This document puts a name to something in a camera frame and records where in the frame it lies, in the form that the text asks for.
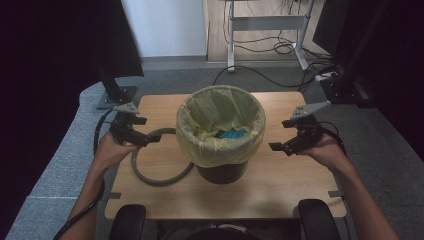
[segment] plastic bag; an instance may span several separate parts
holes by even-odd
[[[265,112],[249,92],[232,86],[212,86],[188,97],[177,111],[177,141],[181,151],[204,168],[241,164],[262,143]],[[216,134],[246,130],[241,138],[219,139]]]

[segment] chair armrest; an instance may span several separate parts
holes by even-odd
[[[141,239],[146,208],[143,205],[125,205],[116,214],[109,239]]]
[[[300,219],[308,240],[340,240],[340,234],[327,204],[319,199],[299,202]]]

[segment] hand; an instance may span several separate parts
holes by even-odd
[[[120,163],[129,153],[140,149],[141,146],[122,146],[116,142],[112,133],[107,132],[101,139],[94,155],[93,165],[106,171],[113,165]]]
[[[337,141],[327,134],[324,134],[314,147],[299,152],[299,155],[312,157],[335,174],[354,170]]]

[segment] black cable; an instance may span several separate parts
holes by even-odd
[[[252,13],[252,15],[256,16],[255,13],[253,12],[252,8],[249,5],[249,2],[250,2],[249,0],[246,1],[247,7],[250,9],[250,12]],[[282,7],[281,8],[281,11],[282,11],[285,8],[285,6],[283,6],[283,4],[285,5],[285,3],[287,3],[287,0],[282,1],[281,4],[277,7],[277,9],[275,9],[274,13],[272,15],[269,15],[269,16],[274,16],[275,14],[277,14],[278,9],[280,9],[281,7]]]
[[[106,117],[112,112],[112,109],[109,109],[106,111],[106,113],[103,114],[103,116],[100,118],[99,122],[97,123],[96,130],[94,131],[94,139],[93,139],[93,154],[96,154],[97,146],[99,145],[99,135],[100,135],[100,129],[103,126],[103,123],[106,119]]]
[[[298,15],[299,15],[299,13],[300,13],[300,6],[301,6],[301,4],[302,4],[302,1],[300,0],[299,1],[299,6],[298,6]],[[224,4],[224,19],[223,19],[223,23],[222,23],[222,31],[223,31],[223,34],[224,34],[224,39],[225,39],[225,42],[227,43],[227,44],[230,44],[229,43],[229,41],[228,41],[228,39],[227,39],[227,35],[226,35],[226,31],[225,31],[225,21],[226,21],[226,14],[225,14],[225,12],[226,12],[226,9],[227,9],[227,1],[225,1],[225,4]],[[231,10],[231,5],[230,5],[230,8],[228,9],[228,18],[230,17],[230,10]],[[240,46],[240,45],[234,45],[234,47],[237,47],[237,48],[241,48],[241,49],[244,49],[244,50],[247,50],[247,51],[250,51],[250,52],[256,52],[256,53],[261,53],[261,52],[271,52],[271,51],[275,51],[277,54],[280,54],[280,55],[284,55],[284,54],[290,54],[290,53],[292,53],[293,51],[294,51],[294,48],[293,48],[293,46],[292,46],[292,44],[294,43],[293,41],[290,41],[290,40],[288,40],[288,39],[285,39],[285,38],[282,38],[282,39],[284,39],[285,41],[287,41],[287,42],[281,42],[280,41],[280,35],[281,35],[281,33],[282,33],[282,31],[280,31],[280,34],[278,35],[278,37],[265,37],[265,38],[261,38],[261,39],[256,39],[256,40],[248,40],[248,41],[238,41],[238,40],[234,40],[233,39],[233,42],[234,43],[252,43],[252,42],[260,42],[260,41],[264,41],[264,40],[269,40],[269,39],[275,39],[275,38],[277,38],[278,39],[278,42],[276,43],[276,44],[274,44],[274,47],[272,48],[272,49],[265,49],[265,50],[253,50],[253,49],[250,49],[250,48],[247,48],[247,47],[243,47],[243,46]],[[279,51],[278,49],[279,48],[281,48],[281,47],[285,47],[285,48],[288,48],[289,49],[289,51],[287,51],[287,52],[281,52],[281,51]],[[323,60],[331,60],[331,58],[332,58],[332,56],[331,55],[327,55],[327,54],[320,54],[320,53],[315,53],[315,52],[313,52],[313,51],[311,51],[311,50],[309,50],[309,49],[306,49],[305,47],[302,47],[302,49],[305,51],[305,53],[308,55],[308,56],[314,56],[314,57],[317,57],[318,59],[323,59]]]
[[[308,90],[309,85],[315,80],[316,75],[313,75],[313,76],[311,76],[311,78],[308,81],[304,82],[309,68],[311,68],[311,67],[315,68],[315,65],[324,65],[324,66],[328,66],[328,67],[334,67],[334,64],[331,65],[331,64],[329,64],[328,62],[325,62],[325,61],[324,62],[315,61],[315,62],[312,62],[311,64],[309,64],[308,67],[306,68],[306,70],[303,73],[303,78],[302,78],[302,81],[300,83],[301,86],[297,89],[298,92],[301,92],[302,94],[304,94],[306,92],[306,90]]]
[[[332,62],[326,62],[326,61],[321,62],[321,61],[322,60],[313,62],[314,65],[312,66],[316,71],[318,71],[318,73],[320,73],[321,70],[318,69],[315,65],[323,65],[323,66],[325,66],[325,68],[332,68],[332,67],[335,66]]]
[[[349,224],[348,224],[348,222],[347,222],[346,216],[345,216],[345,217],[343,217],[343,220],[344,220],[344,222],[345,222],[345,226],[346,226],[347,239],[348,239],[348,240],[351,240],[352,238],[351,238],[351,236],[350,236],[350,229],[349,229]]]
[[[294,3],[294,0],[292,0],[292,3],[290,4],[290,8],[289,8],[289,11],[288,11],[288,14],[289,14],[289,15],[291,15],[291,9],[292,9],[292,7],[293,7],[293,3]]]
[[[100,129],[102,128],[102,125],[106,119],[106,117],[112,112],[112,109],[109,109],[106,111],[106,113],[103,114],[103,116],[100,118],[99,122],[97,123],[96,130],[94,132],[94,143],[93,143],[93,152],[96,154],[97,147],[99,144],[99,135],[100,135]],[[96,198],[81,212],[79,212],[77,215],[75,215],[73,218],[71,218],[69,221],[65,223],[65,225],[62,226],[62,228],[56,233],[53,239],[60,239],[60,237],[76,222],[78,222],[81,218],[83,218],[87,213],[89,213],[102,199],[103,192],[105,191],[105,180],[102,181],[102,186],[100,187],[99,193],[97,193]]]
[[[342,149],[343,153],[347,156],[346,149],[344,147],[344,142],[338,135],[336,135],[333,131],[323,127],[321,127],[321,131],[327,135],[330,135],[330,137],[334,138],[337,141],[339,147]]]
[[[148,135],[162,135],[162,134],[175,134],[176,130],[175,128],[161,128],[161,129],[157,129],[151,133],[149,133]],[[132,156],[131,156],[131,166],[134,170],[135,175],[137,175],[137,177],[152,186],[155,187],[164,187],[164,186],[168,186],[171,185],[173,183],[178,182],[179,180],[181,180],[182,178],[184,178],[189,172],[190,170],[193,168],[194,164],[192,162],[190,162],[187,166],[186,169],[184,169],[183,172],[181,172],[180,174],[178,174],[177,176],[167,179],[167,180],[153,180],[150,178],[147,178],[145,176],[143,176],[143,174],[140,173],[140,171],[138,171],[138,166],[137,166],[137,155],[138,155],[138,151],[137,152],[133,152]]]
[[[318,122],[319,124],[322,124],[322,123],[324,123],[324,124],[329,124],[329,125],[331,125],[333,128],[334,128],[334,130],[336,131],[336,134],[337,134],[337,136],[339,136],[339,129],[336,127],[336,125],[334,125],[333,123],[331,123],[331,122],[326,122],[326,121],[320,121],[320,122]]]
[[[280,86],[280,87],[295,88],[295,87],[300,87],[300,86],[302,86],[303,84],[306,84],[306,83],[303,83],[303,84],[297,84],[297,85],[284,85],[284,84],[281,84],[281,83],[275,82],[274,80],[270,79],[269,77],[265,76],[263,73],[259,72],[258,70],[255,70],[255,69],[253,69],[253,68],[245,67],[245,66],[241,66],[241,65],[234,65],[234,66],[229,66],[229,67],[226,67],[226,68],[222,69],[222,70],[219,72],[219,74],[215,77],[215,80],[213,80],[212,86],[214,86],[214,85],[215,85],[215,83],[216,83],[216,81],[218,80],[219,76],[221,76],[221,74],[222,74],[225,70],[227,70],[227,69],[229,69],[229,68],[233,68],[233,67],[234,67],[234,68],[240,67],[240,68],[249,69],[249,70],[251,70],[251,71],[253,71],[253,72],[255,72],[255,73],[259,74],[260,76],[264,77],[266,80],[270,81],[271,83],[273,83],[273,84],[275,84],[275,85],[277,85],[277,86]]]

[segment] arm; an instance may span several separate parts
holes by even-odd
[[[81,212],[96,198],[101,189],[106,171],[135,150],[137,150],[136,146],[121,146],[117,144],[109,132],[103,136],[68,220]],[[60,239],[95,239],[96,216],[97,205],[70,227]]]
[[[334,139],[324,135],[315,147],[301,154],[314,158],[340,180],[359,239],[398,239],[355,167]]]

